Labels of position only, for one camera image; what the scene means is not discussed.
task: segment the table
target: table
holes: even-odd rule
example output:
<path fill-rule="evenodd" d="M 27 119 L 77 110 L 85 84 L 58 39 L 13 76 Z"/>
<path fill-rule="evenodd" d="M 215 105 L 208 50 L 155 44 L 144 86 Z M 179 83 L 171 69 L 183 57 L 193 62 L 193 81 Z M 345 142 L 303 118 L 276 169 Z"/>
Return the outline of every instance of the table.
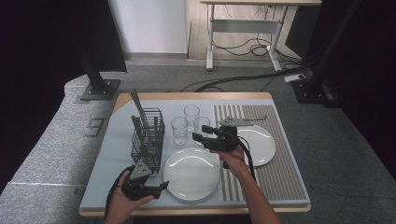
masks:
<path fill-rule="evenodd" d="M 310 209 L 310 200 L 307 195 L 304 182 L 301 178 L 297 164 L 290 150 L 286 135 L 277 115 L 272 96 L 266 92 L 161 92 L 161 93 L 139 93 L 143 107 L 153 107 L 157 105 L 163 112 L 165 121 L 163 159 L 162 166 L 166 160 L 176 151 L 185 147 L 198 147 L 191 139 L 184 146 L 176 146 L 173 143 L 173 136 L 170 129 L 170 119 L 177 116 L 177 111 L 182 114 L 182 108 L 187 104 L 195 104 L 201 108 L 201 115 L 211 119 L 211 123 L 216 123 L 225 116 L 244 118 L 254 114 L 254 110 L 267 107 L 265 111 L 268 119 L 260 122 L 269 122 L 268 131 L 274 136 L 277 143 L 276 156 L 268 165 L 256 169 L 261 178 L 271 178 L 266 176 L 268 172 L 282 171 L 281 178 L 274 177 L 274 180 L 268 180 L 273 186 L 266 186 L 271 192 L 267 195 L 270 204 L 277 212 L 306 212 Z M 133 126 L 126 122 L 131 115 L 137 115 L 134 103 L 128 93 L 122 93 L 113 110 L 109 125 L 106 131 L 101 151 L 99 152 L 96 163 L 93 167 L 90 181 L 81 202 L 79 212 L 84 217 L 100 217 L 104 214 L 106 192 L 111 187 L 115 177 L 123 168 L 130 166 L 132 159 L 129 156 L 131 151 L 131 137 Z M 279 164 L 286 164 L 288 167 L 283 168 Z M 223 170 L 224 176 L 229 176 L 228 170 Z M 147 185 L 158 186 L 162 182 L 161 172 L 157 176 L 150 177 Z M 173 197 L 167 190 L 163 191 L 160 200 L 154 200 L 145 204 L 133 212 L 134 216 L 176 216 L 176 215 L 225 215 L 225 214 L 246 214 L 248 212 L 246 203 L 242 200 L 236 200 L 231 190 L 224 191 L 221 186 L 225 182 L 220 180 L 217 189 L 210 195 L 199 202 L 181 202 Z"/>
<path fill-rule="evenodd" d="M 213 33 L 259 33 L 274 34 L 272 43 L 267 46 L 268 54 L 271 62 L 277 72 L 281 71 L 279 61 L 277 59 L 276 44 L 282 30 L 282 26 L 288 12 L 289 6 L 319 6 L 320 0 L 201 0 L 203 4 L 210 5 L 210 23 L 209 23 L 209 44 L 207 46 L 206 69 L 213 70 Z M 283 6 L 282 17 L 279 21 L 246 21 L 246 20 L 216 20 L 215 5 L 257 5 L 257 6 Z"/>

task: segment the wire dish rack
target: wire dish rack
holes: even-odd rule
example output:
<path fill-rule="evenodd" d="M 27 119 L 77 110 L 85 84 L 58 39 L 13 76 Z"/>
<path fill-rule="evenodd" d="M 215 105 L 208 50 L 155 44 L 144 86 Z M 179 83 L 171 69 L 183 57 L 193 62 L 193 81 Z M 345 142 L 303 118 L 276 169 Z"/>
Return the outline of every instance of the wire dish rack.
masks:
<path fill-rule="evenodd" d="M 163 156 L 165 125 L 159 108 L 143 108 L 143 116 L 132 116 L 134 134 L 131 157 L 134 163 L 142 160 L 151 170 L 159 173 Z"/>

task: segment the white plate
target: white plate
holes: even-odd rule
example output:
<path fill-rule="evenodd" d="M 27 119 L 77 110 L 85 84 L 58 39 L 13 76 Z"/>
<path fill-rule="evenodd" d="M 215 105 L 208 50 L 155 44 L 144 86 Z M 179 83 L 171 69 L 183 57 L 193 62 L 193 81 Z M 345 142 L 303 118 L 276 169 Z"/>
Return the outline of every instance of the white plate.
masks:
<path fill-rule="evenodd" d="M 264 165 L 275 156 L 276 145 L 274 138 L 264 128 L 257 125 L 238 127 L 238 136 L 247 140 L 254 166 Z"/>
<path fill-rule="evenodd" d="M 179 199 L 202 199 L 219 182 L 219 160 L 200 148 L 181 149 L 166 162 L 163 181 L 169 181 L 168 190 Z"/>

